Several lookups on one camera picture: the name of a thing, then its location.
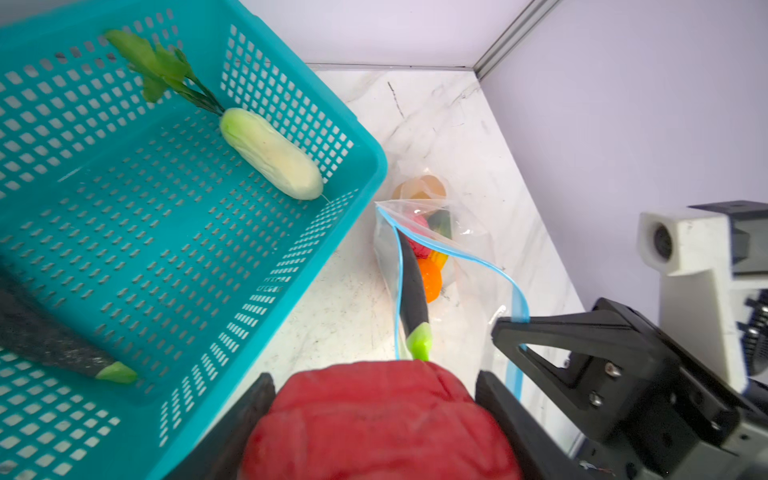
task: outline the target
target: ziplock bag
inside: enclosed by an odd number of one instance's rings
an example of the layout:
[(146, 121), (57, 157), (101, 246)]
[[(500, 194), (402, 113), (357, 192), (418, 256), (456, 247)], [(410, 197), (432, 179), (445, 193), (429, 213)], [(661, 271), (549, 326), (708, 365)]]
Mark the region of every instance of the ziplock bag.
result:
[[(396, 357), (435, 362), (470, 392), (480, 369), (492, 371), (519, 398), (523, 375), (493, 346), (491, 328), (500, 316), (529, 321), (528, 302), (493, 264), (492, 239), (474, 215), (445, 198), (376, 202), (374, 248), (392, 296)], [(435, 270), (429, 262), (440, 255)]]

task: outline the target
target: basket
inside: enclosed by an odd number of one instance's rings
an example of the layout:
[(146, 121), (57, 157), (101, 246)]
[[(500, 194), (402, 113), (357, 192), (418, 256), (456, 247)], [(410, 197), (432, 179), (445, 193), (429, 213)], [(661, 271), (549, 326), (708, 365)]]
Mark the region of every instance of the basket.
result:
[[(265, 181), (215, 115), (101, 34), (182, 48), (225, 107), (319, 165), (314, 201)], [(131, 386), (0, 352), (0, 474), (162, 478), (191, 451), (386, 175), (346, 106), (236, 0), (94, 0), (0, 29), (0, 258), (137, 370)]]

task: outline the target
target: white marble tabletop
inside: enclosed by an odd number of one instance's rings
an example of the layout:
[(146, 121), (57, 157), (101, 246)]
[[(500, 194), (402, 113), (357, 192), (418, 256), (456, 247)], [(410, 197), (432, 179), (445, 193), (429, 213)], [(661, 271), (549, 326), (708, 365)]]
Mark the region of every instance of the white marble tabletop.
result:
[[(533, 316), (583, 311), (560, 257), (470, 71), (321, 70), (390, 159), (418, 161), (445, 177), (492, 234), (496, 263), (523, 289)], [(385, 182), (377, 200), (391, 194)], [(372, 207), (360, 217), (256, 361), (279, 388), (308, 369), (394, 359), (392, 304), (372, 250)], [(562, 361), (563, 352), (547, 357)], [(528, 379), (522, 403), (569, 450), (578, 431)]]

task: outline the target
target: white wall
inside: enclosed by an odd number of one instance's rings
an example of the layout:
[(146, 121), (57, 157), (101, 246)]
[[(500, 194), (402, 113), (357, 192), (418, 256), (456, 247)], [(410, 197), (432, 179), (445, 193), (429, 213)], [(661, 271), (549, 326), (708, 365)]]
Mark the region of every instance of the white wall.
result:
[[(0, 0), (0, 25), (74, 0)], [(530, 0), (241, 0), (308, 63), (471, 67)]]
[(563, 0), (482, 87), (585, 306), (657, 318), (642, 210), (768, 201), (765, 0)]

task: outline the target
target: screw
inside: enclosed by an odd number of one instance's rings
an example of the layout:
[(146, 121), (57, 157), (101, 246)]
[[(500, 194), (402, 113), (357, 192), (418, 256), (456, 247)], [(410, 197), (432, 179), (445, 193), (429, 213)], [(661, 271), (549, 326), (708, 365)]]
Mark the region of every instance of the screw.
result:
[(605, 372), (608, 374), (608, 376), (614, 379), (617, 379), (621, 376), (621, 369), (611, 362), (605, 364)]
[(589, 394), (589, 403), (594, 407), (600, 407), (603, 405), (603, 397), (599, 396), (597, 392)]

